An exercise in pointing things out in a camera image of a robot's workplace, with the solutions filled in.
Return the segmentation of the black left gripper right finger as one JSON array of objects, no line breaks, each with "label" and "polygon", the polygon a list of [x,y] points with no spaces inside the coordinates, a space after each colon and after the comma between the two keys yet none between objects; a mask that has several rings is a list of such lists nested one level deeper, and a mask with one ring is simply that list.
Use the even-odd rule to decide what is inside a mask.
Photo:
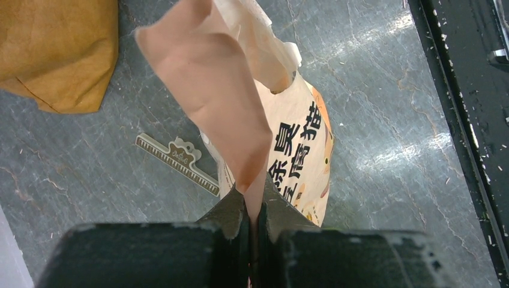
[{"label": "black left gripper right finger", "polygon": [[259,216],[258,287],[454,287],[439,250],[411,230],[322,228],[271,178]]}]

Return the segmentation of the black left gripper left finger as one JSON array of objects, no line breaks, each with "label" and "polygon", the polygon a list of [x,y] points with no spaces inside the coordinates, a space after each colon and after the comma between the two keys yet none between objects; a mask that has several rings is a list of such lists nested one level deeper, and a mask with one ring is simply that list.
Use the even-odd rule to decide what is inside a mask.
[{"label": "black left gripper left finger", "polygon": [[248,216],[230,191],[195,222],[89,223],[55,247],[37,287],[247,287]]}]

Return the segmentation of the pink cat litter bag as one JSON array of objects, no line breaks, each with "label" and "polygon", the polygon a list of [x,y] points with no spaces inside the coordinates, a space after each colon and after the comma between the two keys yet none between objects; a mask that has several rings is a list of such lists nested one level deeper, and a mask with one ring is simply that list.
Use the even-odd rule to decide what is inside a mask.
[{"label": "pink cat litter bag", "polygon": [[270,178],[321,226],[334,136],[319,91],[300,75],[295,43],[272,30],[256,1],[179,1],[136,29],[136,43],[217,163],[220,195],[236,188],[248,214]]}]

